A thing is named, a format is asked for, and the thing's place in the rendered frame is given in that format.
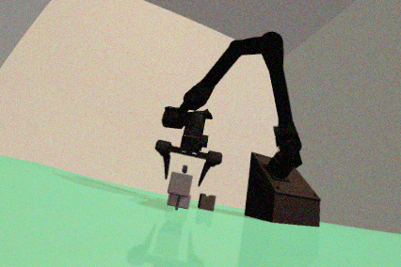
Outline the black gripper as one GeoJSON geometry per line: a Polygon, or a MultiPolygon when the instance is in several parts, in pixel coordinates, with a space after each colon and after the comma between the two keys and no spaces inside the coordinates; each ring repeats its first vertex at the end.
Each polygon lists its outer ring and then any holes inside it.
{"type": "MultiPolygon", "coordinates": [[[[198,133],[203,134],[203,130],[196,128],[196,127],[184,127],[183,135],[185,133],[189,133],[189,135],[194,136],[194,135],[198,135],[198,133]]],[[[204,152],[200,152],[199,150],[182,149],[182,148],[178,148],[178,147],[173,147],[171,145],[171,142],[163,141],[163,140],[157,141],[155,149],[157,151],[159,151],[159,153],[164,157],[165,179],[168,178],[169,159],[170,159],[169,154],[171,152],[206,160],[206,163],[204,164],[202,172],[200,174],[200,180],[199,180],[198,186],[201,185],[201,183],[202,183],[207,171],[210,169],[210,167],[219,165],[220,163],[222,163],[222,158],[223,158],[223,155],[220,152],[215,152],[215,151],[209,150],[208,153],[204,153],[204,152]],[[182,151],[184,151],[184,152],[182,152],[182,151]],[[196,153],[196,154],[193,154],[193,153],[196,153]]]]}

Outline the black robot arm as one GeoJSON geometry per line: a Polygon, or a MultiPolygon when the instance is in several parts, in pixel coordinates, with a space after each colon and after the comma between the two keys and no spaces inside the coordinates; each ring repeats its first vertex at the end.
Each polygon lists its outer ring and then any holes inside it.
{"type": "MultiPolygon", "coordinates": [[[[264,165],[270,177],[275,181],[290,181],[286,177],[295,167],[302,165],[299,151],[302,149],[297,128],[292,119],[290,99],[283,72],[283,40],[276,32],[264,33],[261,37],[233,40],[221,58],[207,74],[190,88],[184,95],[180,107],[165,107],[162,125],[165,128],[182,129],[196,127],[204,129],[206,119],[213,119],[208,109],[197,111],[209,100],[215,86],[231,69],[234,62],[242,55],[262,54],[269,70],[279,125],[273,127],[276,144],[280,151],[275,153],[271,161],[264,165]],[[187,112],[194,110],[193,112],[187,112]]],[[[182,136],[182,149],[201,151],[207,148],[209,135],[198,133],[182,136]]]]}

